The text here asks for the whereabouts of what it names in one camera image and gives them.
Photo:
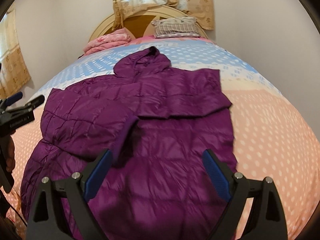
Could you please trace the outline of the person's left hand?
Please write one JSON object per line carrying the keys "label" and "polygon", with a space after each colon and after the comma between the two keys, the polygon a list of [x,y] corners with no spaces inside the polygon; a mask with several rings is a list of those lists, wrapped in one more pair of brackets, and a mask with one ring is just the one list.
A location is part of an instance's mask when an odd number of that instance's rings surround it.
{"label": "person's left hand", "polygon": [[15,168],[15,144],[11,135],[6,135],[1,138],[1,149],[6,161],[6,170],[11,173]]}

